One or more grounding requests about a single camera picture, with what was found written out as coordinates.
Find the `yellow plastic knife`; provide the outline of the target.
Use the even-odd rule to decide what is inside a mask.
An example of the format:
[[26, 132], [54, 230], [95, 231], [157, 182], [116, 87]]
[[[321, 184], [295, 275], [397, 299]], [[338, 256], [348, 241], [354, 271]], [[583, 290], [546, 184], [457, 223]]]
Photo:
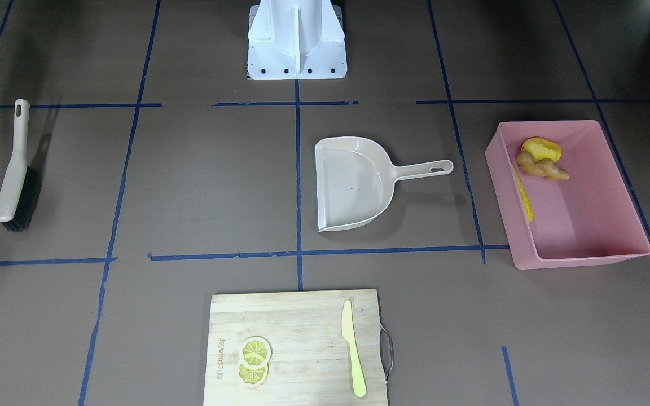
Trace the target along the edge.
[[341, 336], [348, 345], [353, 394], [356, 398], [364, 398], [368, 393], [368, 388], [359, 359], [358, 344], [354, 332], [353, 304], [350, 299], [346, 299], [341, 308]]

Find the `beige hand brush black bristles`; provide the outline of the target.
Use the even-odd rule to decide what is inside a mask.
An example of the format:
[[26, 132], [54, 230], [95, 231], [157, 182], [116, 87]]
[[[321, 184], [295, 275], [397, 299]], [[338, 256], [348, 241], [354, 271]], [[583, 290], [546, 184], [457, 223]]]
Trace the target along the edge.
[[15, 101], [11, 156], [0, 188], [0, 224], [12, 233], [28, 229], [38, 196], [39, 171], [28, 164], [29, 102]]

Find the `yellow toy corn cob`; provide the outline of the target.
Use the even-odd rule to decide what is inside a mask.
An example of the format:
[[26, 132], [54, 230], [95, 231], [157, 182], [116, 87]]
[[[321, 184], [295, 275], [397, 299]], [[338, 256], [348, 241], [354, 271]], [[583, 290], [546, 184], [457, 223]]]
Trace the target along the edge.
[[522, 208], [524, 209], [526, 220], [528, 223], [531, 223], [534, 220], [533, 206], [530, 202], [525, 185], [522, 183], [522, 179], [520, 177], [519, 171], [515, 168], [514, 165], [511, 165], [511, 167], [519, 190], [520, 200], [522, 203]]

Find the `pink plastic bin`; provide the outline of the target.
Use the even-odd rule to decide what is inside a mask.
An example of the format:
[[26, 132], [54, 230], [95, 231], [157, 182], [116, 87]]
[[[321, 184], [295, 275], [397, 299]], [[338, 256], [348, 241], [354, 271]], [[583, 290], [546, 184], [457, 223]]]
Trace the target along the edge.
[[[530, 137], [561, 146], [569, 180], [519, 170]], [[650, 242], [603, 129], [593, 120], [499, 123], [485, 152], [514, 265], [520, 270], [607, 265], [650, 255]], [[525, 185], [528, 223], [511, 165]]]

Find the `beige plastic dustpan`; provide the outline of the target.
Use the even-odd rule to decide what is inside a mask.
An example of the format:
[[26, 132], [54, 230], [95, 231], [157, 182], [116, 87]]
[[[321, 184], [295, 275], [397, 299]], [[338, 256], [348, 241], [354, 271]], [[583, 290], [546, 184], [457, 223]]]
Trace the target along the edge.
[[371, 223], [390, 205], [397, 182], [447, 175], [451, 160], [395, 165], [386, 149], [366, 137], [328, 137], [315, 144], [315, 192], [320, 233]]

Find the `bamboo cutting board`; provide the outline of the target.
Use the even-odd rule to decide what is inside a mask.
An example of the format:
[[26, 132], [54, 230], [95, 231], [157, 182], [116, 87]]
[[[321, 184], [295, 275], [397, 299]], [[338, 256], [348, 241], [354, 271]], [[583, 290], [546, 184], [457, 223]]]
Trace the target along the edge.
[[[354, 332], [368, 393], [356, 398], [341, 308], [352, 302]], [[387, 405], [379, 296], [374, 289], [217, 294], [210, 302], [205, 405]], [[269, 340], [271, 360], [246, 368], [238, 350]]]

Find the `tan toy ginger root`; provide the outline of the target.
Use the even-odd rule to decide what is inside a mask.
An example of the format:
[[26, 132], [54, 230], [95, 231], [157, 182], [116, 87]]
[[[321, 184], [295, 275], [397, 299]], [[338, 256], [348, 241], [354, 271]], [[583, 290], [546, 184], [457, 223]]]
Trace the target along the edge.
[[560, 169], [557, 164], [549, 158], [535, 160], [531, 152], [522, 150], [516, 155], [516, 162], [520, 169], [527, 175], [549, 180], [569, 180], [570, 174]]

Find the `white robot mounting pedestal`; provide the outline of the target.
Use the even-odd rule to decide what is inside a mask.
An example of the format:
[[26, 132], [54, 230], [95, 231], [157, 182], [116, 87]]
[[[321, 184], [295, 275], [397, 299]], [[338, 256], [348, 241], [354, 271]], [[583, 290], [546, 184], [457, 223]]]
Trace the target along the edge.
[[246, 75], [251, 80], [346, 77], [343, 1], [261, 1], [248, 20]]

